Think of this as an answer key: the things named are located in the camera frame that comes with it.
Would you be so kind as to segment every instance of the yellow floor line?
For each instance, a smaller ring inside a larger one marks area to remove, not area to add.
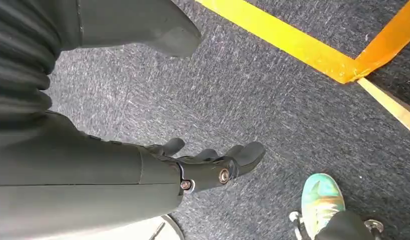
[[[374,99],[410,130],[410,105],[381,90],[365,78],[357,81]]]
[[[410,0],[352,59],[244,0],[196,0],[203,6],[294,56],[339,83],[358,83],[410,130],[410,106],[364,77],[388,63],[410,42]]]

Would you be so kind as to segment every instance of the wooden edge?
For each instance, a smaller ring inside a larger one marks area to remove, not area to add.
[[[392,94],[383,91],[364,77],[357,82],[389,113],[410,130],[410,105],[402,102]]]

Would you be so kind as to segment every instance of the leg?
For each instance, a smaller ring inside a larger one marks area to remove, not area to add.
[[[342,193],[327,174],[317,173],[307,179],[302,193],[302,213],[311,239],[374,239],[357,215],[345,211]]]
[[[374,240],[361,218],[349,211],[336,213],[327,226],[316,236],[316,240]]]

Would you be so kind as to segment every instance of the foot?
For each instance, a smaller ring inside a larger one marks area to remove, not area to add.
[[[345,202],[334,179],[324,173],[310,176],[302,192],[302,216],[309,237],[314,240],[340,211],[345,211]]]

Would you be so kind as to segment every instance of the dark green pants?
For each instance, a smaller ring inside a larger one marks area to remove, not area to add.
[[[350,211],[338,212],[315,240],[374,240],[361,218]]]

